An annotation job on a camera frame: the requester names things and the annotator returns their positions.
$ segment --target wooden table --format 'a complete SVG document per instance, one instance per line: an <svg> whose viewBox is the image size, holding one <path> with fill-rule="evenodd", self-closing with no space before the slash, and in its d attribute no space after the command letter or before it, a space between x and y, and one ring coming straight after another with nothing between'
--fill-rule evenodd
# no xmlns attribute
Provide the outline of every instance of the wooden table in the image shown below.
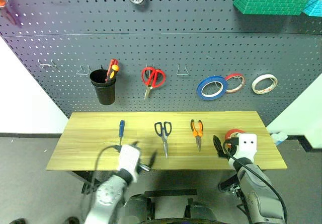
<svg viewBox="0 0 322 224"><path fill-rule="evenodd" d="M190 129L190 120L204 125L201 152ZM158 155L156 170L229 170L228 161L217 156L213 135L221 141L228 130L242 129L258 137L255 163L262 169L286 169L286 164L270 138L257 112L74 112L48 163L48 170L90 171L98 152L118 144L119 123L125 120L122 144L136 140L142 150L141 159L148 163L151 154ZM155 122L170 121L169 158L165 158L162 139L154 131ZM99 170L114 170L119 154L107 150L101 157Z"/></svg>

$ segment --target pegboard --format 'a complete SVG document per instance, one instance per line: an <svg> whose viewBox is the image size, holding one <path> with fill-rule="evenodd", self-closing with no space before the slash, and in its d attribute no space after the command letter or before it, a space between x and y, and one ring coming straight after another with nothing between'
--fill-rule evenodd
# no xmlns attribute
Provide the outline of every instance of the pegboard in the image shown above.
<svg viewBox="0 0 322 224"><path fill-rule="evenodd" d="M232 0L9 0L17 25L0 19L0 32L20 61L68 117L73 111L258 111L267 125L322 72L321 20L301 16L240 14ZM89 76L120 61L116 100L100 105ZM40 63L57 65L40 68ZM176 75L187 64L189 76ZM166 72L164 86L144 100L140 72ZM208 76L245 75L235 94L202 101L198 84ZM264 73L279 84L256 95Z"/></svg>

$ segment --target green plastic crate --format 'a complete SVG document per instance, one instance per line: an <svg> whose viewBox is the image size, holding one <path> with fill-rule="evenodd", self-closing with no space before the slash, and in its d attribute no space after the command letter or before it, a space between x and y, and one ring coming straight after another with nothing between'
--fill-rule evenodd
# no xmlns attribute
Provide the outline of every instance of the green plastic crate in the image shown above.
<svg viewBox="0 0 322 224"><path fill-rule="evenodd" d="M307 0L234 0L242 14L300 15Z"/></svg>

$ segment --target red scissors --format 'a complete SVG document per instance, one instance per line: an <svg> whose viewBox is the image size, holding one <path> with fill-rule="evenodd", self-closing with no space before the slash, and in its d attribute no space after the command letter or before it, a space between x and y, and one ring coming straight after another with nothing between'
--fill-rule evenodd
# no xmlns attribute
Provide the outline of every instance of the red scissors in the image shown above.
<svg viewBox="0 0 322 224"><path fill-rule="evenodd" d="M160 83L157 84L156 80L159 75L162 76L162 80ZM163 85L163 83L166 80L166 74L161 69L155 69L154 67L148 66L142 70L141 78L143 83L146 85L146 91L144 94L144 99L146 99L150 93L150 90Z"/></svg>

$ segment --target red tape roll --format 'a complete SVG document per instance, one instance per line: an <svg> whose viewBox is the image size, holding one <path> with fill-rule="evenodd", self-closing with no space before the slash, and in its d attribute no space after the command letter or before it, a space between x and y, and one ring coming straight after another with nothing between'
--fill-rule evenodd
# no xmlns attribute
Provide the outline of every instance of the red tape roll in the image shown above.
<svg viewBox="0 0 322 224"><path fill-rule="evenodd" d="M235 92L239 91L240 89L242 89L244 87L244 85L246 84L245 77L240 73L230 74L230 75L226 76L225 80L228 81L229 79L231 79L233 77L241 78L241 84L234 89L226 90L226 93L235 93Z"/></svg>
<svg viewBox="0 0 322 224"><path fill-rule="evenodd" d="M236 133L245 133L245 132L240 129L231 129L226 133L225 140L231 139L231 136Z"/></svg>

